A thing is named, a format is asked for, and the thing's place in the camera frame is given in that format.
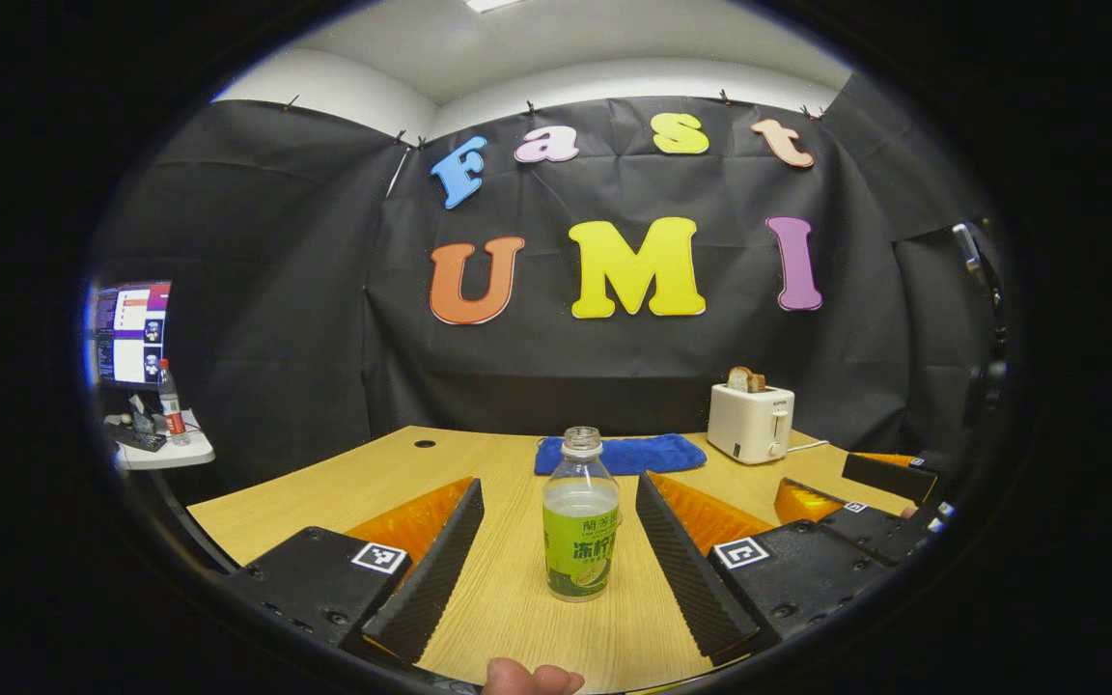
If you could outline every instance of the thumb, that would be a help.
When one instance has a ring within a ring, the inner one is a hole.
[[[486,664],[483,695],[538,695],[538,687],[524,665],[502,657]]]

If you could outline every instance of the green bottle label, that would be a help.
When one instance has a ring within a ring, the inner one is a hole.
[[[589,596],[608,585],[617,543],[617,509],[593,517],[566,517],[544,507],[547,586],[562,596]]]

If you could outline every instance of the keyboard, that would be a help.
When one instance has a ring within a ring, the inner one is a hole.
[[[145,451],[156,451],[166,445],[166,435],[149,435],[147,431],[136,431],[116,426],[116,424],[107,424],[106,431],[118,444],[133,446],[133,448]]]

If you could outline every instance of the blue letter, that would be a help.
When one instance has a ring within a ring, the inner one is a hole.
[[[440,183],[445,185],[446,210],[453,210],[460,201],[468,198],[469,193],[475,193],[483,186],[483,179],[471,178],[469,172],[483,171],[483,157],[476,150],[485,145],[487,139],[483,136],[469,138],[466,145],[436,162],[436,167],[431,167],[433,176],[440,177]]]

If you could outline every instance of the letter m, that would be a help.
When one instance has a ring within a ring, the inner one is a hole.
[[[582,298],[574,316],[598,319],[612,316],[617,305],[606,296],[606,282],[617,291],[626,311],[636,314],[655,280],[649,310],[656,316],[693,316],[706,310],[693,280],[693,234],[697,225],[684,217],[661,217],[649,225],[641,249],[634,254],[612,224],[575,225],[568,237],[582,248]]]

